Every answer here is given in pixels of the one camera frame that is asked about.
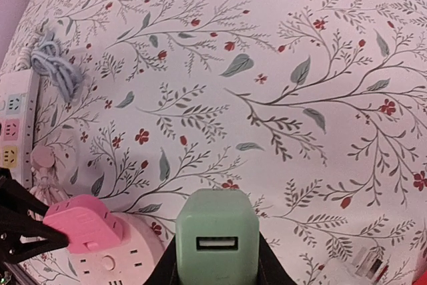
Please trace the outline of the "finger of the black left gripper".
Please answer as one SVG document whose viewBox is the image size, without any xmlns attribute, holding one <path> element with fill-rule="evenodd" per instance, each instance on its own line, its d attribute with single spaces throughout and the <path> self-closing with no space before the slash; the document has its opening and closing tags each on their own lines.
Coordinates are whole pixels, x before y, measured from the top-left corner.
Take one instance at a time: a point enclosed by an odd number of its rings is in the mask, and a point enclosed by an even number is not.
<svg viewBox="0 0 427 285">
<path fill-rule="evenodd" d="M 44 216 L 48 206 L 1 168 L 1 262 L 18 264 L 40 254 L 66 248 L 69 238 L 28 212 Z"/>
</svg>

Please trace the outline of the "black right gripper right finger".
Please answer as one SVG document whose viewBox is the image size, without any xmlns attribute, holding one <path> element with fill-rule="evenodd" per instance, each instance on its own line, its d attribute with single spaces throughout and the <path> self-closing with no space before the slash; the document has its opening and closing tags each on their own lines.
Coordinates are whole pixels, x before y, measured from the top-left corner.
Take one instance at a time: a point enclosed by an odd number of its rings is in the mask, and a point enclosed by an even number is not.
<svg viewBox="0 0 427 285">
<path fill-rule="evenodd" d="M 259 285 L 296 285 L 260 233 L 258 257 Z"/>
</svg>

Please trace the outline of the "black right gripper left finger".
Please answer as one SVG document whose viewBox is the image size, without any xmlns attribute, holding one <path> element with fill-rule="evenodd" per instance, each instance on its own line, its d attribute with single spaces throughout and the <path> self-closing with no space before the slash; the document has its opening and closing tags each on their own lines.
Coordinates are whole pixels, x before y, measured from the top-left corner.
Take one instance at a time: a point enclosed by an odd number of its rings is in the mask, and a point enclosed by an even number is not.
<svg viewBox="0 0 427 285">
<path fill-rule="evenodd" d="M 167 246 L 145 285 L 179 285 L 175 237 Z"/>
</svg>

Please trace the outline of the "pink plug adapter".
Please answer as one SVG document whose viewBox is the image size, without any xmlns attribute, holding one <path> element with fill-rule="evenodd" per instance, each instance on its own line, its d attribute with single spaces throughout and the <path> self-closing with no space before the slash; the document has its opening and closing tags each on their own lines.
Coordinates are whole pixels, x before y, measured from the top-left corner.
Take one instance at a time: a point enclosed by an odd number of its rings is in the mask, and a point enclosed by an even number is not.
<svg viewBox="0 0 427 285">
<path fill-rule="evenodd" d="M 53 204 L 43 223 L 63 232 L 72 254 L 86 254 L 114 248 L 123 240 L 123 226 L 107 206 L 92 195 L 78 195 Z"/>
</svg>

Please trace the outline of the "green usb plug adapter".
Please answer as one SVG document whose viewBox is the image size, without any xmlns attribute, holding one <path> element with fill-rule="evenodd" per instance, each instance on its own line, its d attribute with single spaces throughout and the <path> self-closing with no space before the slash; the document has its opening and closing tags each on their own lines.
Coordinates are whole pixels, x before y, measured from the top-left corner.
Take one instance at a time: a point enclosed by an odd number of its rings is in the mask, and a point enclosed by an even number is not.
<svg viewBox="0 0 427 285">
<path fill-rule="evenodd" d="M 260 223 L 241 190 L 199 189 L 175 224 L 180 284 L 255 284 Z"/>
</svg>

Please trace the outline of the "white cube adapter red flower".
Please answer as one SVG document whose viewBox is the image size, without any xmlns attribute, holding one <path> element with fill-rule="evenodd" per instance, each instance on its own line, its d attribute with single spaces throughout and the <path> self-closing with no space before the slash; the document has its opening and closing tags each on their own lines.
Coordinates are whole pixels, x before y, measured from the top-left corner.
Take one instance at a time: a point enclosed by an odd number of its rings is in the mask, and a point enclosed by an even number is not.
<svg viewBox="0 0 427 285">
<path fill-rule="evenodd" d="M 405 246 L 379 250 L 363 247 L 347 262 L 331 258 L 314 284 L 412 284 L 423 273 L 424 263 Z"/>
</svg>

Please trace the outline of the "long white power strip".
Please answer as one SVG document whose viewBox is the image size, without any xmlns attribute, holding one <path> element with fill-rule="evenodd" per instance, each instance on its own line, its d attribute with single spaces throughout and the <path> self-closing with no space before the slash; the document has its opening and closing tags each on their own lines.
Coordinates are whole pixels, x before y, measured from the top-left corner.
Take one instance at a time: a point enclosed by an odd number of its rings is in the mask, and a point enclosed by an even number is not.
<svg viewBox="0 0 427 285">
<path fill-rule="evenodd" d="M 32 69 L 1 76 L 1 167 L 29 189 L 39 75 Z"/>
</svg>

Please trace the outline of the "red cube socket adapter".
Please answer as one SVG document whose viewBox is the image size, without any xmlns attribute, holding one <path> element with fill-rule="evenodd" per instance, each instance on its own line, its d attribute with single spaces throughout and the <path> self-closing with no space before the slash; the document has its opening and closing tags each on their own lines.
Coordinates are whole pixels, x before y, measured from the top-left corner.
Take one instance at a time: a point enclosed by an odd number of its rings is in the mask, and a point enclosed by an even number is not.
<svg viewBox="0 0 427 285">
<path fill-rule="evenodd" d="M 412 285 L 427 285 L 427 272 L 423 273 L 419 279 L 413 281 Z"/>
</svg>

